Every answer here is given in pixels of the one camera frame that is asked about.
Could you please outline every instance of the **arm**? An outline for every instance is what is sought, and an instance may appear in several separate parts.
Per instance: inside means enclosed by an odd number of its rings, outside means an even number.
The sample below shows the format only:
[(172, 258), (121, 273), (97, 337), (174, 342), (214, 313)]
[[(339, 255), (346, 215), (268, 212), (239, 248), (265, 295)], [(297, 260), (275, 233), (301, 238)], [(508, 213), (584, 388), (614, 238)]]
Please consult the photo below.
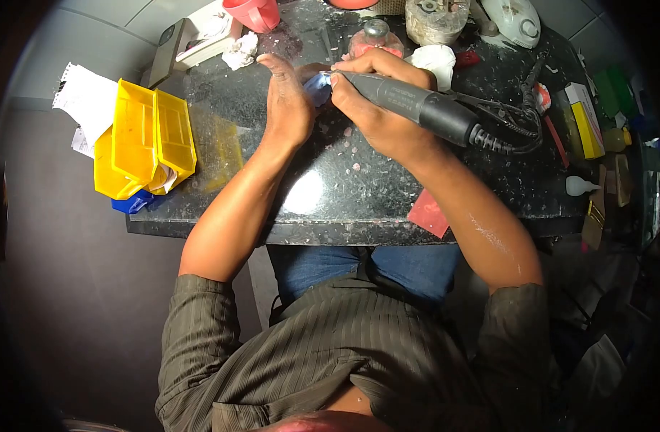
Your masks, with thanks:
[[(423, 88), (433, 79), (380, 49), (334, 68), (378, 72)], [(472, 269), (489, 286), (479, 351), (472, 362), (481, 391), (503, 430), (542, 428), (548, 369), (548, 307), (534, 244), (498, 197), (429, 132), (373, 105), (340, 74), (333, 103), (369, 143), (400, 162), (431, 192)]]
[[(315, 108), (300, 77), (321, 65), (295, 72), (274, 55), (258, 62), (273, 73), (263, 139), (244, 168), (214, 199), (191, 231), (184, 251), (169, 317), (162, 333), (159, 397), (155, 404), (166, 431), (185, 430), (202, 419), (210, 404), (203, 385), (240, 347), (231, 279), (246, 261), (289, 161), (313, 127)], [(291, 116), (295, 122), (285, 122)]]
[(312, 76), (321, 65), (305, 66), (298, 75), (275, 55), (264, 54), (257, 61), (273, 73), (263, 139), (189, 234), (181, 253), (180, 275), (196, 274), (214, 281), (231, 281), (236, 276), (256, 245), (282, 175), (311, 134), (316, 110), (300, 77)]
[[(434, 84), (429, 72), (380, 49), (333, 68), (377, 72), (423, 88)], [(536, 249), (522, 224), (438, 138), (364, 99), (342, 74), (333, 74), (331, 83), (334, 105), (354, 121), (371, 146), (400, 162), (434, 196), (465, 259), (491, 293), (542, 283)]]

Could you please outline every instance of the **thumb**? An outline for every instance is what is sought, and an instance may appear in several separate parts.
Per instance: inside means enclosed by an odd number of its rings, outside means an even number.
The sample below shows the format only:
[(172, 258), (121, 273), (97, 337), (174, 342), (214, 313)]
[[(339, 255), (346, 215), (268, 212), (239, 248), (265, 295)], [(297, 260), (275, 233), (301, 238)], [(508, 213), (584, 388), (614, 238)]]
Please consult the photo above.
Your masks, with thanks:
[(294, 67), (279, 55), (261, 54), (256, 58), (256, 61), (270, 69), (273, 79), (279, 83), (290, 82), (296, 79)]
[(383, 114), (382, 108), (361, 96), (354, 85), (341, 73), (333, 73), (332, 103), (359, 128), (375, 123)]

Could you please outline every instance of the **striped shirt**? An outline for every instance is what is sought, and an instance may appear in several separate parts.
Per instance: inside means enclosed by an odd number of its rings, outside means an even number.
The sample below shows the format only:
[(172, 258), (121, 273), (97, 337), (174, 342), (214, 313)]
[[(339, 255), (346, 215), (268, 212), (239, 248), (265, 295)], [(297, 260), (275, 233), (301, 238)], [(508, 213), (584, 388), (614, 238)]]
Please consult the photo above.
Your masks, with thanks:
[(241, 344), (231, 285), (180, 276), (162, 336), (159, 420), (166, 431), (265, 427), (322, 409), (351, 382), (397, 431), (542, 429), (545, 289), (498, 289), (472, 361), (447, 320), (392, 294), (355, 274), (332, 279)]

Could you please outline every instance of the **man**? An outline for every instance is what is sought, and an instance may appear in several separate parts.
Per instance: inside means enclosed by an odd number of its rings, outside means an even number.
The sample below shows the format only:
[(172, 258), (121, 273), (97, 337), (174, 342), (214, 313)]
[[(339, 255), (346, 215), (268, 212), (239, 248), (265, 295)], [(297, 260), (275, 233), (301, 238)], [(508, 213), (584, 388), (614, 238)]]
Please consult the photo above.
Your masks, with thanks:
[[(428, 131), (364, 99), (342, 74), (332, 103), (368, 143), (435, 197), (490, 299), (470, 363), (442, 319), (454, 246), (271, 249), (284, 310), (239, 343), (231, 281), (248, 259), (285, 168), (313, 128), (304, 74), (261, 55), (273, 76), (263, 139), (184, 246), (164, 328), (157, 415), (167, 431), (536, 431), (548, 313), (521, 223)], [(381, 49), (335, 70), (421, 87), (433, 76)]]

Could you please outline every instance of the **yellow box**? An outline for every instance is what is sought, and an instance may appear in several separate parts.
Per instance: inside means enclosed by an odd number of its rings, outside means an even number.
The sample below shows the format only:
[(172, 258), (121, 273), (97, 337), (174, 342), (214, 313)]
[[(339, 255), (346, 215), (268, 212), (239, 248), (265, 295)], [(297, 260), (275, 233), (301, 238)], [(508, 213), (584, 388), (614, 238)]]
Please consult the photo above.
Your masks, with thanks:
[(582, 149), (584, 150), (585, 159), (595, 159), (606, 154), (603, 146), (594, 135), (589, 118), (584, 112), (584, 106), (581, 102), (572, 104), (575, 120), (577, 121), (577, 128), (579, 129), (579, 136), (582, 139)]
[(112, 168), (147, 185), (155, 174), (155, 92), (119, 80), (112, 132)]
[[(157, 90), (156, 120), (154, 135), (157, 143), (157, 159), (177, 173), (174, 186), (195, 172), (196, 150), (193, 145), (193, 135), (188, 119), (186, 101), (168, 93)], [(166, 191), (160, 188), (153, 194), (164, 195)]]
[[(162, 185), (167, 176), (160, 163), (174, 170), (172, 187), (178, 185), (196, 165), (186, 101), (119, 80), (114, 124), (95, 144), (95, 154), (95, 190), (110, 198), (125, 200)], [(164, 187), (150, 192), (167, 193)]]
[(112, 168), (112, 127), (95, 142), (95, 190), (115, 200), (127, 200), (145, 184), (126, 178)]

